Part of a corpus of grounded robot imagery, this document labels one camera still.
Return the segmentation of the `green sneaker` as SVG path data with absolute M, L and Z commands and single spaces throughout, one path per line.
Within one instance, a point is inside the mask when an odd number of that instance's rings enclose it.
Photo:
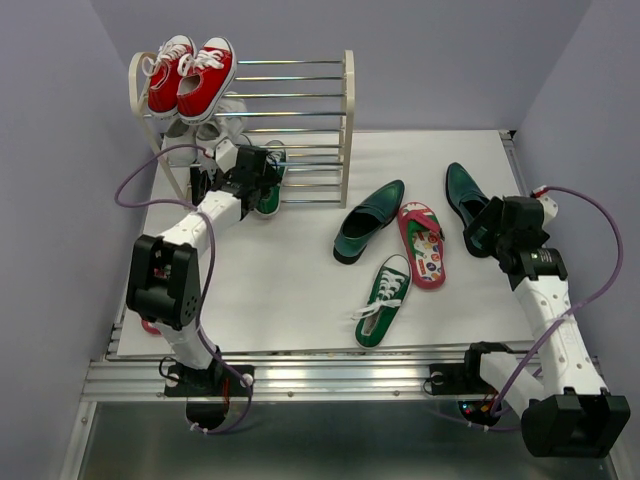
M 263 219 L 270 218 L 278 213 L 281 204 L 281 184 L 287 171 L 287 153 L 284 149 L 284 143 L 280 140 L 271 140 L 266 146 L 268 150 L 267 161 L 275 168 L 280 180 L 269 190 L 267 196 L 258 202 L 254 210 L 255 214 Z
M 366 304 L 351 319 L 357 323 L 355 339 L 360 347 L 378 347 L 402 307 L 412 284 L 408 259 L 389 256 L 379 267 Z

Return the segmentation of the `pink flip-flop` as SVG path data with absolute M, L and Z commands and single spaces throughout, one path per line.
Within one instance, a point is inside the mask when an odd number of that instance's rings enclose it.
M 412 282 L 423 290 L 439 289 L 446 280 L 444 232 L 435 212 L 423 203 L 408 202 L 400 207 L 397 223 Z
M 150 323 L 146 320 L 142 320 L 141 321 L 141 326 L 143 328 L 144 331 L 146 331 L 147 333 L 151 334 L 151 335 L 160 335 L 161 332 L 154 326 L 153 323 Z

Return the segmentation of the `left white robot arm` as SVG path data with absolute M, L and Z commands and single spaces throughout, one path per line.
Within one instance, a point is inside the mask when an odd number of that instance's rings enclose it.
M 199 393 L 215 392 L 223 371 L 219 350 L 206 338 L 201 310 L 215 265 L 215 236 L 243 220 L 282 175 L 266 148 L 241 145 L 221 156 L 202 153 L 218 168 L 213 186 L 198 205 L 177 199 L 142 202 L 179 205 L 189 210 L 177 224 L 134 243 L 126 306 L 155 325 L 176 359 L 189 367 L 188 382 Z

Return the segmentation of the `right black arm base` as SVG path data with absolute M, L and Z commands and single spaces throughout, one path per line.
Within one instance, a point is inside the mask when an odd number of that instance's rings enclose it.
M 494 427 L 499 421 L 490 414 L 496 389 L 480 377 L 468 374 L 463 363 L 431 364 L 422 388 L 432 396 L 457 396 L 463 419 L 472 424 Z

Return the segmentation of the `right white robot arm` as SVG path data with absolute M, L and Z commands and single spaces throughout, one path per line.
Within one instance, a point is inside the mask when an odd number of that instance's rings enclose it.
M 466 227 L 498 261 L 524 311 L 534 344 L 522 360 L 504 344 L 478 342 L 460 366 L 463 384 L 487 385 L 495 407 L 520 419 L 535 457 L 604 458 L 631 416 L 627 399 L 610 392 L 591 361 L 569 296 L 560 252 L 547 247 L 545 228 L 558 212 L 542 188 L 530 197 L 492 198 Z

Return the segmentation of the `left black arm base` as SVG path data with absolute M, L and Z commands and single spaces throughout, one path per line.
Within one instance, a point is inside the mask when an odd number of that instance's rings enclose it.
M 213 361 L 208 369 L 197 370 L 164 357 L 158 373 L 165 382 L 166 397 L 186 400 L 185 417 L 191 431 L 228 433 L 244 420 L 251 406 L 253 365 L 227 368 Z

